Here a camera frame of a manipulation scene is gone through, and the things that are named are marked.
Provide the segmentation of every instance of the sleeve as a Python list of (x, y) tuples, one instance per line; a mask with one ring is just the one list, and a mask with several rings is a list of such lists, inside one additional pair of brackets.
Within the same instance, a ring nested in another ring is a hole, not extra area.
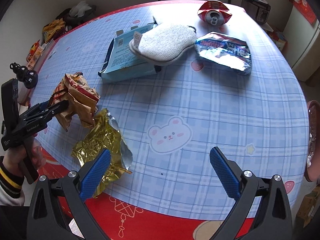
[(12, 175), (2, 164), (3, 156), (0, 156), (0, 205), (23, 206), (24, 194), (22, 184), (24, 178)]

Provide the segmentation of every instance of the yellow stripe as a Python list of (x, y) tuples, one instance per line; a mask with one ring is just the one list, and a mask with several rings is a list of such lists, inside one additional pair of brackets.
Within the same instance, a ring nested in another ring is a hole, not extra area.
[(0, 167), (0, 174), (1, 176), (13, 187), (17, 188), (17, 189), (21, 189), (22, 186), (20, 186), (19, 184), (15, 183), (12, 179), (10, 179), (1, 169)]

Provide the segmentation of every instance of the bear face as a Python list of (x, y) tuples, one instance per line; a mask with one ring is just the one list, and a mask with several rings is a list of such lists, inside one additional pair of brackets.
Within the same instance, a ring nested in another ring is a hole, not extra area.
[(183, 123), (179, 116), (170, 118), (167, 125), (163, 127), (152, 126), (148, 131), (151, 138), (151, 149), (160, 154), (172, 153), (185, 146), (192, 137), (190, 127)]

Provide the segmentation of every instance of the white plastic bag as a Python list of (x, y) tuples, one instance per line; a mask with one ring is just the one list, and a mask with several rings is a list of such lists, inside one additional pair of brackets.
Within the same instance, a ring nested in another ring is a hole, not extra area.
[(70, 17), (82, 17), (84, 12), (90, 10), (91, 7), (85, 1), (81, 1), (76, 6), (70, 10), (69, 15)]

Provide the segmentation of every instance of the bear ear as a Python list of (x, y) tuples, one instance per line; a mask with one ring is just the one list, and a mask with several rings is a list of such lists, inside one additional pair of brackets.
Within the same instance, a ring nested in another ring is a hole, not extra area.
[(151, 137), (151, 138), (153, 138), (154, 136), (156, 136), (157, 135), (157, 133), (159, 132), (159, 130), (160, 130), (160, 127), (159, 126), (152, 126), (152, 127), (150, 127), (150, 129), (149, 129), (149, 136)]
[(182, 124), (182, 120), (180, 117), (173, 117), (170, 119), (169, 124)]

